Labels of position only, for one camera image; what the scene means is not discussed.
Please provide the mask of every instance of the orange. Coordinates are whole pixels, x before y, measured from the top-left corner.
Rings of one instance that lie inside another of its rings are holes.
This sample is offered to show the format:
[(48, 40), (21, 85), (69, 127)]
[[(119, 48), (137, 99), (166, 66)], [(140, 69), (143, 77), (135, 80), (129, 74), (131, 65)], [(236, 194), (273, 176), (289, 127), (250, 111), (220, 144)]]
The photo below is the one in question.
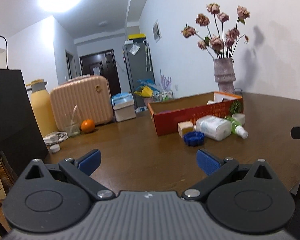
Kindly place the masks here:
[(91, 119), (84, 120), (81, 124), (81, 130), (85, 133), (93, 132), (94, 129), (95, 129), (95, 124)]

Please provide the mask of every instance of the triangular cutout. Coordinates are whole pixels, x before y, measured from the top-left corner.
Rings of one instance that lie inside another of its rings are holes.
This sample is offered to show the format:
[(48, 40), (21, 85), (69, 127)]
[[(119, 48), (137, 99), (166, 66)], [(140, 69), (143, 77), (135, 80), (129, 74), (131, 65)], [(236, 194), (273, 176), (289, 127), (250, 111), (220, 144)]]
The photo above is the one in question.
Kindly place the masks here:
[(268, 172), (267, 168), (265, 166), (260, 165), (255, 173), (256, 178), (261, 179), (272, 179), (270, 173)]
[(32, 168), (30, 169), (29, 173), (26, 175), (25, 179), (37, 179), (37, 178), (42, 178), (44, 177), (41, 169), (37, 165), (33, 165)]

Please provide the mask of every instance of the open cardboard box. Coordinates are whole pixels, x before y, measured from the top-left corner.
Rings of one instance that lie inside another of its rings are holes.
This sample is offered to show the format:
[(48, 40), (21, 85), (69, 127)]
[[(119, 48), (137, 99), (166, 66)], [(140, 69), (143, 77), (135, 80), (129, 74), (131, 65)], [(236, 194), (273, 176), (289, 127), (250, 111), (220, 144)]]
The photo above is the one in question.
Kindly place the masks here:
[[(209, 100), (220, 102), (207, 105)], [(224, 118), (227, 115), (243, 113), (243, 98), (221, 92), (211, 92), (166, 102), (148, 104), (157, 135), (178, 132), (178, 123), (191, 121), (193, 124), (206, 115)]]

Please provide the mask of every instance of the pink rose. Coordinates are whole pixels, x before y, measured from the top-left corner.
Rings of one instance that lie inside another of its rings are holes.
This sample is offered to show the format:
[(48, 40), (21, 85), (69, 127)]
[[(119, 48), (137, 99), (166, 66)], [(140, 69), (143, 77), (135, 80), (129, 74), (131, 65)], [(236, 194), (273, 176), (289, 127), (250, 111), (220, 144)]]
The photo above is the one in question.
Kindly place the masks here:
[(196, 32), (195, 28), (193, 28), (191, 26), (187, 26), (184, 28), (184, 30), (181, 31), (181, 33), (183, 34), (183, 36), (185, 38), (189, 38), (189, 37), (195, 35), (197, 32)]
[(248, 12), (248, 9), (240, 5), (238, 5), (237, 14), (240, 20), (245, 20), (247, 18), (250, 18), (250, 13)]
[(208, 12), (211, 14), (220, 13), (220, 6), (217, 3), (210, 3), (207, 5)]
[(228, 49), (231, 48), (233, 44), (234, 44), (234, 40), (232, 40), (231, 38), (226, 39), (225, 45)]
[(222, 22), (226, 22), (227, 20), (229, 20), (229, 15), (225, 14), (225, 13), (219, 13), (217, 18)]
[(198, 41), (198, 47), (202, 50), (207, 49), (207, 45), (204, 41)]
[(226, 38), (229, 38), (231, 40), (236, 40), (240, 35), (240, 32), (236, 27), (233, 27), (231, 30), (228, 30), (226, 32)]
[(198, 17), (196, 18), (195, 22), (197, 24), (200, 24), (200, 26), (207, 26), (210, 23), (210, 20), (207, 16), (205, 16), (202, 13), (198, 14)]
[(212, 40), (210, 41), (210, 44), (215, 51), (221, 51), (225, 46), (223, 41), (216, 35), (213, 36)]

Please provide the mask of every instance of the coiled white cable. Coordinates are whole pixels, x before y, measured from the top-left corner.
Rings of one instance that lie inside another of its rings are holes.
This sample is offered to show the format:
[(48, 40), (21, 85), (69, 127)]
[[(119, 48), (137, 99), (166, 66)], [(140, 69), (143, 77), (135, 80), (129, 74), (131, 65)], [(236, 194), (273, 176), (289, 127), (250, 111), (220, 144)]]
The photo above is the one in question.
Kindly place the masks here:
[(66, 132), (53, 132), (44, 137), (45, 145), (53, 145), (65, 141), (68, 138)]

